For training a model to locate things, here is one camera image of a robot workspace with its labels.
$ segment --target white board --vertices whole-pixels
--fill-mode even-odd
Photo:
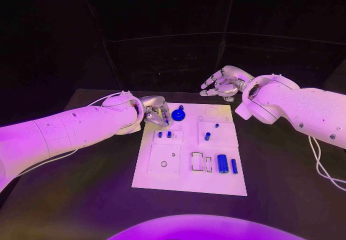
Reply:
[[[246,196],[231,106],[169,103],[170,112],[180,105],[186,114],[183,121],[171,120],[167,127],[146,123],[131,187]],[[220,154],[226,155],[229,173],[219,173]],[[231,159],[235,159],[238,174],[233,174]]]

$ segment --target robotic hand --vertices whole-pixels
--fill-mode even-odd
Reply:
[[[102,99],[101,106],[94,106]],[[166,99],[163,96],[137,98],[122,91],[102,97],[85,107],[0,127],[0,192],[39,162],[66,152],[75,152],[112,135],[137,132],[143,119],[160,126],[169,125]]]
[[[284,117],[294,129],[316,139],[346,149],[346,95],[304,88],[284,76],[254,77],[235,66],[225,66],[205,81],[202,96],[219,95],[229,102],[238,91],[242,103],[235,112],[248,120],[254,116],[272,124]]]

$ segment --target dark table surface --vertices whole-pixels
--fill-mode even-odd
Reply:
[[[78,89],[66,110],[114,93]],[[306,239],[344,239],[346,192],[319,176],[308,138],[288,121],[272,125],[235,111],[241,96],[133,92],[169,102],[231,104],[248,196],[131,188],[141,131],[115,135],[20,177],[0,209],[0,239],[107,239],[135,224],[171,215],[219,215],[265,224]],[[346,179],[346,153],[323,142],[321,163]]]

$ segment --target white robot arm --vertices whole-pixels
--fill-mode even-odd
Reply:
[[[284,117],[294,129],[346,149],[346,95],[300,86],[281,75],[254,77],[235,66],[225,66],[205,81],[215,88],[202,96],[219,95],[229,102],[238,91],[242,103],[235,112],[248,120],[254,116],[272,124]]]
[[[92,106],[104,100],[101,106]],[[0,192],[19,174],[43,160],[141,129],[146,121],[167,126],[170,110],[163,96],[137,98],[114,93],[88,106],[0,128]]]

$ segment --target cable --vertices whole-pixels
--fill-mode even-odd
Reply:
[[[101,97],[98,100],[95,100],[95,101],[94,101],[91,104],[88,104],[86,106],[91,106],[91,105],[95,104],[99,100],[108,99],[109,97],[112,97],[114,95],[118,95],[118,94],[121,94],[121,92],[112,93],[112,94]],[[60,156],[60,157],[58,157],[58,158],[55,158],[55,159],[52,159],[52,160],[45,161],[43,163],[40,163],[39,165],[36,165],[33,168],[30,168],[29,170],[26,170],[24,172],[22,172],[22,173],[16,176],[16,178],[17,178],[19,176],[22,176],[23,174],[29,173],[35,168],[37,168],[37,167],[42,166],[43,164],[47,164],[47,163],[50,163],[52,161],[59,160],[59,159],[68,157],[68,156],[72,155],[78,150],[79,150],[79,149],[73,150],[73,152],[71,152],[69,154],[66,154],[66,155],[63,155],[63,156]]]
[[[346,188],[340,187],[339,184],[336,183],[336,181],[337,181],[337,182],[342,182],[342,183],[346,183],[346,181],[330,177],[330,174],[329,174],[329,172],[326,171],[326,169],[324,169],[324,167],[323,167],[323,164],[321,164],[321,162],[320,162],[320,159],[321,159],[321,148],[320,148],[319,142],[317,142],[317,140],[316,140],[314,137],[313,137],[313,140],[314,140],[314,143],[316,143],[316,145],[317,145],[319,156],[317,156],[317,154],[316,154],[316,149],[314,149],[314,146],[313,146],[313,143],[311,143],[311,137],[308,136],[308,142],[310,142],[310,146],[311,146],[311,151],[313,151],[313,155],[314,155],[314,158],[316,158],[316,170],[317,170],[317,173],[319,173],[326,179],[329,179],[329,180],[331,181],[331,183],[334,184],[334,186],[336,186],[339,189],[342,189],[343,191],[346,191]]]

